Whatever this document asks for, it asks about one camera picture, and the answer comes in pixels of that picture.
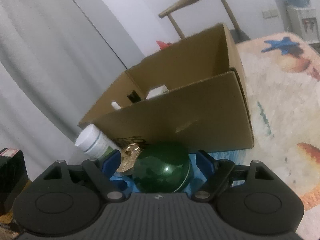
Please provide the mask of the dark green round container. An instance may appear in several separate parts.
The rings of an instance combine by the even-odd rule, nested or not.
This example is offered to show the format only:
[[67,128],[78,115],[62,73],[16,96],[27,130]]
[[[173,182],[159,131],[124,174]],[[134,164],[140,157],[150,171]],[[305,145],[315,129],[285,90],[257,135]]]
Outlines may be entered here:
[[142,150],[133,167],[142,193],[181,192],[193,177],[188,150],[178,142],[159,142]]

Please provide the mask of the black cylinder tube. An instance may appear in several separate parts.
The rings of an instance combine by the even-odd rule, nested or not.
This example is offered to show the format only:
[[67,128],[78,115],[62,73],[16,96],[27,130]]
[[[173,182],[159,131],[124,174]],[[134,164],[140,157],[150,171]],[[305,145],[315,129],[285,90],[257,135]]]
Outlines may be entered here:
[[140,96],[137,94],[135,90],[131,91],[130,94],[127,94],[127,98],[132,102],[132,103],[137,103],[141,101]]

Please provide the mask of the white charger block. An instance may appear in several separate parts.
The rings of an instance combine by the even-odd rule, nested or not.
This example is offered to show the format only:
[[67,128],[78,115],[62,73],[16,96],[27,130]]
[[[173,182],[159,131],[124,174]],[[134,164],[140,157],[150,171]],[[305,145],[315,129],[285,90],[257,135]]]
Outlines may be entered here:
[[151,98],[154,98],[154,97],[157,97],[159,95],[162,95],[162,94],[165,94],[165,93],[168,93],[169,90],[168,88],[165,86],[165,85],[162,85],[162,86],[159,86],[159,87],[156,87],[154,89],[151,89],[147,96],[146,96],[146,100],[149,100]]

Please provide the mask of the green glass dropper bottle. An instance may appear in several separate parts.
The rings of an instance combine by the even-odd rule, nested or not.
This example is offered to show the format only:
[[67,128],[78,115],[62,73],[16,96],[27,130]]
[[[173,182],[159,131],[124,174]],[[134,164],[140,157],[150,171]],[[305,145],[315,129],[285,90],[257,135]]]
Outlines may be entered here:
[[113,107],[113,109],[115,110],[120,110],[121,106],[116,102],[116,101],[112,101],[111,102],[111,106]]

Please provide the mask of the white plastic bottle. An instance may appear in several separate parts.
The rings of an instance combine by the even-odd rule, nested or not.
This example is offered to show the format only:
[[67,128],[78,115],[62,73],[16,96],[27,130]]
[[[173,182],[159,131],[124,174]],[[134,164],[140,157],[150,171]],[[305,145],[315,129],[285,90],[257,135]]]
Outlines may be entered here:
[[101,159],[113,150],[119,150],[111,139],[94,124],[86,126],[75,141],[75,146],[90,158]]

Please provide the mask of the gold lid dark jar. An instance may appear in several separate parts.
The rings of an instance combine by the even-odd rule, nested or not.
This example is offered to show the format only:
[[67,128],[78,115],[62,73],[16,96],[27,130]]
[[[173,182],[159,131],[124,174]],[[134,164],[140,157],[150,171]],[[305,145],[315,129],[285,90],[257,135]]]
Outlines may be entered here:
[[125,176],[133,172],[135,162],[141,151],[142,150],[137,143],[129,144],[121,150],[121,162],[117,169],[117,173],[120,176]]

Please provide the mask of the brown cardboard box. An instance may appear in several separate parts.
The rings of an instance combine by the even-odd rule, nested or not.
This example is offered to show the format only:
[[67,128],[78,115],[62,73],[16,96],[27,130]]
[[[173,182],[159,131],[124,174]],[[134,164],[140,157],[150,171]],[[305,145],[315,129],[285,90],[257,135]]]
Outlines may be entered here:
[[[146,100],[162,85],[168,93]],[[133,90],[140,102],[127,98]],[[227,26],[182,39],[122,72],[79,122],[89,124],[118,146],[173,141],[191,153],[252,148],[244,69]]]

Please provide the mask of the black box red label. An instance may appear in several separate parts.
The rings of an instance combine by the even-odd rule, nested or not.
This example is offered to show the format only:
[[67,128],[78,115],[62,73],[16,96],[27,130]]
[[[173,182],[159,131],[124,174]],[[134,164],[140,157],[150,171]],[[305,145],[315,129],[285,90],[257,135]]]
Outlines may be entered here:
[[3,148],[1,150],[1,215],[7,214],[16,197],[28,182],[24,155],[21,150]]

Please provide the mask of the white grey curtain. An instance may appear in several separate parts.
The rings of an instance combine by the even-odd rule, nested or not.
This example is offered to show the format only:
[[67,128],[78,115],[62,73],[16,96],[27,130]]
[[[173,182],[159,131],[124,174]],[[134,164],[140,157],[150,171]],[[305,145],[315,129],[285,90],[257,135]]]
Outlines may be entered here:
[[1,0],[1,146],[32,180],[69,160],[79,121],[143,57],[102,0]]

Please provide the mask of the red plastic bag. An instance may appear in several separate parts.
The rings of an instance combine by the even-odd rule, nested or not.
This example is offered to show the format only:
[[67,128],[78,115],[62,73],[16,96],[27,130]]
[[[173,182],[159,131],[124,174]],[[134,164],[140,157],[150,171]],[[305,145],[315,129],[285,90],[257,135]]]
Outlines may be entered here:
[[163,50],[165,48],[168,48],[169,46],[172,45],[172,43],[168,42],[168,43],[165,43],[165,42],[162,42],[162,41],[156,41],[156,43],[158,44],[160,50]]

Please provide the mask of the wooden chair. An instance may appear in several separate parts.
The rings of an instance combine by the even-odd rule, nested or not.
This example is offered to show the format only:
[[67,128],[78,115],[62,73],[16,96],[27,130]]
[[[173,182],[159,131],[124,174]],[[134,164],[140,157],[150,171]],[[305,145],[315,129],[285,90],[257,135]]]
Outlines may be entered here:
[[249,41],[226,0],[178,0],[159,13],[159,18],[167,18],[180,39],[197,30],[209,28],[224,22],[235,43]]

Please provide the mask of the white water dispenser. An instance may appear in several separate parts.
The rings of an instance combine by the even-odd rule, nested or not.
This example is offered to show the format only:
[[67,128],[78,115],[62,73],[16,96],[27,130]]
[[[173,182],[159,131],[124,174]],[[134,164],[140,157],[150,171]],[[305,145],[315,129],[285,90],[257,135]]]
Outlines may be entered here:
[[313,7],[287,6],[292,30],[308,44],[319,43],[319,27],[317,23],[317,12]]

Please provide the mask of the wall socket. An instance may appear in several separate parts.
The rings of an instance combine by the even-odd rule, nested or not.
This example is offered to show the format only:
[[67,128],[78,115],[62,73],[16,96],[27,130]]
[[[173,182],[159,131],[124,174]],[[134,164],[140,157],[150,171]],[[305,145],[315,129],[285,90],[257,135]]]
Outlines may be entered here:
[[263,11],[263,18],[264,19],[278,17],[278,15],[279,14],[278,14],[277,9]]

